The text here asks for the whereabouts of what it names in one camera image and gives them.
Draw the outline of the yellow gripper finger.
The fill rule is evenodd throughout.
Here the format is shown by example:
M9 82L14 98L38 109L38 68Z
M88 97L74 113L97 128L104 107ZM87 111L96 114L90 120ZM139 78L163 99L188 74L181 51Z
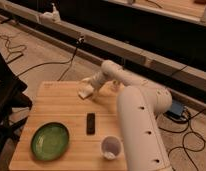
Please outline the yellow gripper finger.
M90 83L91 77L87 77L81 80L82 83Z
M99 89L94 89L92 92L91 99L95 100L98 97L98 94L99 94Z

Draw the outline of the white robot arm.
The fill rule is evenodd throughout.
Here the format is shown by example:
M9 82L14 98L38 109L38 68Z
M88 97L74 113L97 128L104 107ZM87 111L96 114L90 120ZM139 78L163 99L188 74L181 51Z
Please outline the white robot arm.
M86 86L78 95L86 99L110 80L124 85L117 96L117 112L128 171L173 171L155 119L171 107L170 91L105 60L99 72L83 79Z

